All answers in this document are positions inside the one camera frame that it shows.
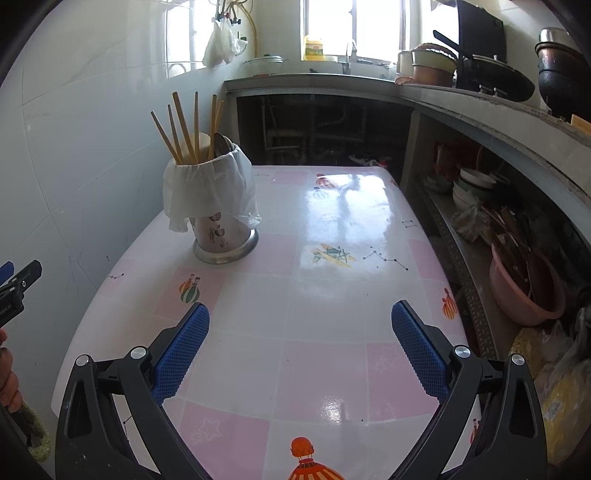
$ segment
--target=black pot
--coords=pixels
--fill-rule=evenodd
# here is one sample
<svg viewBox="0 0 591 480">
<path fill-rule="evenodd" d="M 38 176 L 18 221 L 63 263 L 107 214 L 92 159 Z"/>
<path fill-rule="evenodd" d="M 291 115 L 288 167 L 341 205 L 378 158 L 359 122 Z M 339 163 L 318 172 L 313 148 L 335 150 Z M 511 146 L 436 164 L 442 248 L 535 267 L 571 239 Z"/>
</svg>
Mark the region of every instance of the black pot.
<svg viewBox="0 0 591 480">
<path fill-rule="evenodd" d="M 538 69 L 541 72 L 558 72 L 580 82 L 591 79 L 591 67 L 576 50 L 559 43 L 538 43 Z"/>
<path fill-rule="evenodd" d="M 502 96 L 514 102 L 525 102 L 534 94 L 530 79 L 506 63 L 474 55 L 437 30 L 433 30 L 433 37 L 458 52 L 457 88 L 478 92 L 482 85 L 490 91 L 501 90 Z"/>
<path fill-rule="evenodd" d="M 570 122 L 572 114 L 591 122 L 590 84 L 581 83 L 559 72 L 545 70 L 538 76 L 540 95 L 552 110 Z"/>
<path fill-rule="evenodd" d="M 591 67 L 577 51 L 557 43 L 538 43 L 540 95 L 554 116 L 573 113 L 591 121 Z"/>
</svg>

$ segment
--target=plastic basin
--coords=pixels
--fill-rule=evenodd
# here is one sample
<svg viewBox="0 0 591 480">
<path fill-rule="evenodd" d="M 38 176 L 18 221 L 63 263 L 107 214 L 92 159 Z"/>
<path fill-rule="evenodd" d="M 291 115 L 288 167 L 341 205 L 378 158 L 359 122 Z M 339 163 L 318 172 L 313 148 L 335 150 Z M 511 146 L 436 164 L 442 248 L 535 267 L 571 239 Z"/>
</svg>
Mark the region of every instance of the plastic basin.
<svg viewBox="0 0 591 480">
<path fill-rule="evenodd" d="M 496 253 L 494 245 L 492 246 L 492 262 L 489 270 L 492 296 L 501 310 L 511 320 L 526 327 L 559 318 L 564 313 L 566 305 L 564 286 L 560 277 L 548 259 L 543 255 L 540 255 L 540 257 L 548 265 L 554 281 L 554 307 L 550 312 L 529 299 L 513 282 Z"/>
</svg>

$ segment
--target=pan handle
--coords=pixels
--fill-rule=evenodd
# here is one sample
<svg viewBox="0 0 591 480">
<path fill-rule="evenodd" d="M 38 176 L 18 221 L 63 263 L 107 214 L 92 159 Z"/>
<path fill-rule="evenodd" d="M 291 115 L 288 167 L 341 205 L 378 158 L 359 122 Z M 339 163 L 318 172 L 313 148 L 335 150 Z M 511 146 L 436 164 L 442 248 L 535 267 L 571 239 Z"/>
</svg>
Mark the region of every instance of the pan handle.
<svg viewBox="0 0 591 480">
<path fill-rule="evenodd" d="M 461 46 L 459 46 L 453 40 L 450 40 L 449 38 L 447 38 L 442 33 L 439 33 L 437 30 L 433 30 L 433 37 L 435 37 L 439 41 L 445 43 L 445 45 L 447 45 L 448 47 L 453 48 L 456 52 L 458 52 L 460 55 L 463 55 L 467 59 L 474 60 L 474 57 L 472 56 L 471 53 L 469 53 L 466 50 L 464 50 L 463 48 L 461 48 Z"/>
</svg>

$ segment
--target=faucet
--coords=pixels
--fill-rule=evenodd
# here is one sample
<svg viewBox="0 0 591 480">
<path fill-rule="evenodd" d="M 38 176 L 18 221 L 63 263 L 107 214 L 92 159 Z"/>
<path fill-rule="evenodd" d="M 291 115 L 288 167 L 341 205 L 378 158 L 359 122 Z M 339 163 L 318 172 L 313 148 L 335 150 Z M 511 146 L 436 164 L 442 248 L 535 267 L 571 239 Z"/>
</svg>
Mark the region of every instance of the faucet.
<svg viewBox="0 0 591 480">
<path fill-rule="evenodd" d="M 349 45 L 351 45 L 351 55 L 349 55 Z M 347 62 L 341 62 L 341 66 L 343 67 L 343 75 L 351 75 L 351 59 L 354 62 L 357 61 L 357 44 L 355 40 L 350 40 L 347 42 L 347 51 L 345 52 L 345 58 Z"/>
</svg>

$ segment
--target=blue gripper pad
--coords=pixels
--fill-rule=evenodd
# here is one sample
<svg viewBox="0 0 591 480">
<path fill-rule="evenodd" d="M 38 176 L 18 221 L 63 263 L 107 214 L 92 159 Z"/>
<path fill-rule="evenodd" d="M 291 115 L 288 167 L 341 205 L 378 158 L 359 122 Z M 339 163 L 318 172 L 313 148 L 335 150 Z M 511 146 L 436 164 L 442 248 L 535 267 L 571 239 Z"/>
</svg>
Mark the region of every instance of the blue gripper pad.
<svg viewBox="0 0 591 480">
<path fill-rule="evenodd" d="M 158 403 L 174 397 L 209 331 L 209 312 L 198 306 L 179 329 L 154 367 L 152 396 Z"/>
<path fill-rule="evenodd" d="M 424 323 L 401 300 L 392 307 L 392 330 L 427 395 L 443 403 L 449 394 L 447 365 L 424 331 Z"/>
<path fill-rule="evenodd" d="M 0 285 L 10 280 L 14 275 L 14 265 L 12 262 L 6 262 L 0 267 Z"/>
</svg>

